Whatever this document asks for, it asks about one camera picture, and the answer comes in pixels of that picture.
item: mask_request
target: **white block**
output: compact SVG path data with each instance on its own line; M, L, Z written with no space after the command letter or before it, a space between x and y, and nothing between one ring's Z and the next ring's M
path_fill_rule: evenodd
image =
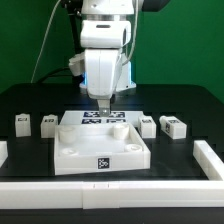
M54 138L55 126L58 124L58 117L55 115L44 116L41 122L41 138Z
M31 136L30 115L16 115L15 120L16 137Z
M187 125L176 117L162 116L159 119L161 130L164 131L172 139L186 138Z
M209 180L224 180L224 164L206 141L195 141L193 155Z
M142 138L156 138L156 123L151 116L139 116L138 130Z
M2 182L0 209L82 208L82 182Z
M0 167L8 157L7 142L0 142Z
M119 208L119 182L84 183L83 208Z

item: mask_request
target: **black cable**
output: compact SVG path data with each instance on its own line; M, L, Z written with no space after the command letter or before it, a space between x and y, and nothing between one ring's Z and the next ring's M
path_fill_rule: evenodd
M43 83L46 79L51 78L51 77L71 76L71 75L55 75L56 73L59 73L62 71L68 71L68 70L70 70L69 67L55 69L55 70L47 73L44 77L40 78L36 83L39 83L39 84Z

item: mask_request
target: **green wall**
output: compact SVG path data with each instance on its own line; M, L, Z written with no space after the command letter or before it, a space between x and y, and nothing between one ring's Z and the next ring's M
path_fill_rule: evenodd
M0 91L30 82L56 0L1 0ZM140 13L134 76L137 83L195 84L224 102L224 1L171 0L159 13ZM66 11L52 24L37 79L73 56Z

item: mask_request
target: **black tabletop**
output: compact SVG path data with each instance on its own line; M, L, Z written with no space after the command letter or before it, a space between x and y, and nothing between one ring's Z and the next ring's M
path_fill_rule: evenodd
M136 94L115 97L113 111L143 111L157 124L157 138L144 140L151 168L137 171L54 175L54 141L41 139L43 116L62 118L66 110L98 110L97 102L69 84L20 84L0 95L0 141L8 159L0 181L206 180L193 158L194 140L206 140L224 160L224 105L205 88L193 85L138 85ZM15 137L15 115L31 115L31 137ZM160 116L176 116L187 124L187 138L172 140L160 130ZM223 223L222 208L135 208L107 210L2 210L0 223L24 223L42 217L47 223Z

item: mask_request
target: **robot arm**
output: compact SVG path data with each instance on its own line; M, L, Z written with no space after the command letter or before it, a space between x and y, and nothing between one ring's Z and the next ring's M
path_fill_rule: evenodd
M130 76L123 47L131 39L131 23L126 16L134 14L134 5L142 11L159 11L170 0L62 0L74 4L85 17L80 36L85 49L82 57L87 75L87 92L99 105L100 116L109 116L110 98L128 87L122 81Z

